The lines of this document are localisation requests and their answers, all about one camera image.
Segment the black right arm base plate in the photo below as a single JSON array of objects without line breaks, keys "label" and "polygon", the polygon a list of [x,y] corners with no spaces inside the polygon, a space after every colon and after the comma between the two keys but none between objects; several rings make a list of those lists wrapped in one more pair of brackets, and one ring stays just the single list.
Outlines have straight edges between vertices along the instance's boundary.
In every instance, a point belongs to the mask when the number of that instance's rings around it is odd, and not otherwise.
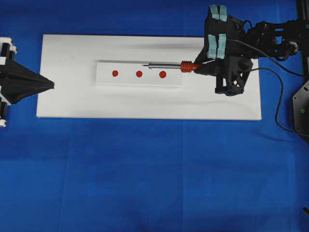
[{"label": "black right arm base plate", "polygon": [[292,97],[294,129],[309,142],[309,82],[307,81]]}]

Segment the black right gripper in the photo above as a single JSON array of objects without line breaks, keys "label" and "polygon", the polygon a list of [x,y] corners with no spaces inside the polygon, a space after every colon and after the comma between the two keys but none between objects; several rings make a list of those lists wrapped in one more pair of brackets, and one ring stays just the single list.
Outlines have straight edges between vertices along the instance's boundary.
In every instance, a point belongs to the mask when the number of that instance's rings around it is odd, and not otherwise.
[{"label": "black right gripper", "polygon": [[222,5],[211,5],[205,19],[204,47],[195,59],[194,73],[216,76],[215,93],[242,94],[253,62],[245,57],[241,39],[244,22],[227,14]]}]

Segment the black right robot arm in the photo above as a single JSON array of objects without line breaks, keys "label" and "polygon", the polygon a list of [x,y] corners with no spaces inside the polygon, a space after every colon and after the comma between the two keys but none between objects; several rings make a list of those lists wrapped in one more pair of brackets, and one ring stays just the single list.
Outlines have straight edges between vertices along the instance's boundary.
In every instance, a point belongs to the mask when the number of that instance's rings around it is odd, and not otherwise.
[{"label": "black right robot arm", "polygon": [[195,60],[196,74],[216,78],[215,93],[242,94],[253,59],[265,57],[280,65],[299,51],[309,50],[309,22],[281,24],[259,22],[245,29],[245,22],[228,15],[225,6],[211,5],[205,19],[204,46]]}]

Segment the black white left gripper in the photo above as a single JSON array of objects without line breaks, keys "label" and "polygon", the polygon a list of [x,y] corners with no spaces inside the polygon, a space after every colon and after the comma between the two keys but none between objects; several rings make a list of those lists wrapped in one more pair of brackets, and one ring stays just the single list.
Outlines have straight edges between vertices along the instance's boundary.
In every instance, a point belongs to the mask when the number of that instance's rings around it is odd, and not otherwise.
[{"label": "black white left gripper", "polygon": [[54,82],[14,61],[17,48],[9,37],[0,38],[0,126],[6,127],[7,108],[22,99],[54,88]]}]

